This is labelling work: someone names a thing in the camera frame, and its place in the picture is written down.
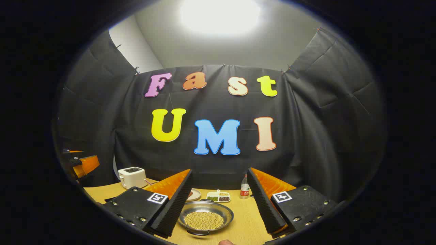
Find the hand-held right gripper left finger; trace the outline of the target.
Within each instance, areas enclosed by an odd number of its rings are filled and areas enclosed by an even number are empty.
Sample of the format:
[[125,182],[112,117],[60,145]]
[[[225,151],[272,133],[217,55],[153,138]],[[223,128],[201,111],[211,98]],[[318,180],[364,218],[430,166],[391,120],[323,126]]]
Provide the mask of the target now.
[[146,188],[131,187],[103,204],[103,208],[129,226],[168,238],[192,183],[192,170],[186,169]]

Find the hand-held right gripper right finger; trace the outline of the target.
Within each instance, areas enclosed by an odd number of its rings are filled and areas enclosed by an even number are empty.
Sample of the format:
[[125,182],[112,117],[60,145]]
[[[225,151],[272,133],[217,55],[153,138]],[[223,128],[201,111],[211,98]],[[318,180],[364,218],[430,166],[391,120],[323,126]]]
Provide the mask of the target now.
[[337,206],[334,199],[311,186],[295,187],[252,167],[247,171],[247,181],[272,238],[312,227]]

